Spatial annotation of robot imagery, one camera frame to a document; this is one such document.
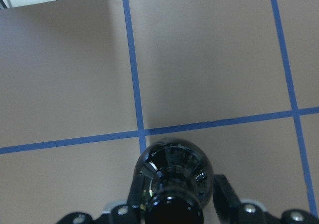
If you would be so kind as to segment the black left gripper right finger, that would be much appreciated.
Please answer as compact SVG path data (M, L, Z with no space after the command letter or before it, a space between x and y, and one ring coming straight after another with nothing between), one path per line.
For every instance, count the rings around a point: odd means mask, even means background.
M222 224L238 223L238 207L241 201L225 175L214 175L213 203Z

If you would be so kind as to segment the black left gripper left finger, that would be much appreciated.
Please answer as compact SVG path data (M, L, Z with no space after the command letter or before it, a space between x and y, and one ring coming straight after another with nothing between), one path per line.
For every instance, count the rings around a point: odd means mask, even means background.
M143 214L141 205L143 204L144 176L138 174L134 176L129 191L127 206L129 211L129 223L140 224Z

